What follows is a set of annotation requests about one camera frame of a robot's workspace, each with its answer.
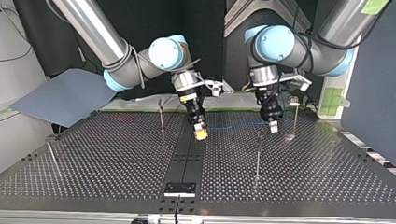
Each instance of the robotic arm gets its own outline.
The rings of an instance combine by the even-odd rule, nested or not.
[[[283,114],[276,99],[280,94],[278,85],[289,78],[280,76],[277,64],[301,68],[318,76],[337,77],[345,73],[352,62],[352,49],[359,45],[353,43],[386,6],[377,4],[373,10],[371,4],[368,0],[339,1],[317,38],[284,25],[262,25],[245,32],[250,77],[256,87],[258,104],[262,106],[262,119],[269,121],[270,126],[277,126]],[[306,88],[306,85],[301,87],[302,91]]]
[[[114,91],[125,91],[165,72],[173,73],[173,84],[180,102],[186,106],[189,122],[198,140],[207,137],[201,87],[215,95],[217,82],[203,80],[193,70],[187,41],[182,35],[156,39],[148,49],[137,53],[122,39],[94,0],[53,0],[87,42],[106,69],[104,78]]]

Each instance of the blue joint cap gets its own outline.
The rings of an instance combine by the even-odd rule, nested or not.
[[[108,73],[107,69],[105,70],[105,72],[103,72],[103,77],[105,78],[107,86],[113,91],[126,91],[131,89],[122,86],[120,83],[114,80],[113,77]]]
[[[253,38],[258,32],[267,27],[267,25],[256,26],[245,31],[245,44],[250,38]]]
[[[352,63],[352,59],[353,59],[353,49],[349,49],[346,52],[346,56],[344,57],[344,60],[340,62],[332,71],[318,75],[324,77],[339,77],[343,75],[345,71],[348,69],[348,67]]]
[[[265,61],[277,63],[288,57],[294,49],[294,33],[284,25],[270,26],[258,33],[255,48]]]
[[[148,50],[149,59],[160,69],[178,68],[185,58],[180,43],[187,45],[183,35],[171,35],[154,40]]]

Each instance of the blue cable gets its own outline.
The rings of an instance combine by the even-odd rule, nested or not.
[[[235,125],[231,126],[226,126],[226,127],[209,127],[208,130],[229,130],[232,128],[235,128],[240,125],[263,125],[263,124],[268,124],[268,122],[264,121],[240,121],[236,123]]]

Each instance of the perforated metal table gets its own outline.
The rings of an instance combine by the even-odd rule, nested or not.
[[[159,116],[98,113],[49,138],[0,174],[0,220],[52,211],[396,219],[396,177],[309,112],[291,140],[291,113],[277,134],[256,112],[207,113],[200,142],[184,114],[165,114],[164,133]],[[195,197],[164,197],[168,183],[194,183]]]

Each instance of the white wall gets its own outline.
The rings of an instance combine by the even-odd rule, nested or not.
[[[0,4],[5,2],[7,6],[13,7],[10,1],[0,0]],[[7,14],[24,33],[18,16],[11,12]],[[29,45],[16,33],[6,18],[0,15],[0,61],[23,55],[28,49]],[[0,62],[0,105],[21,98],[44,82],[44,72],[33,50],[19,60]]]
[[[13,7],[12,1],[0,4]],[[29,45],[0,12],[0,61],[26,53]],[[18,16],[9,17],[24,33]],[[28,153],[45,144],[52,134],[50,124],[25,116],[7,107],[30,91],[45,83],[44,72],[32,50],[27,56],[10,62],[0,62],[0,173]]]

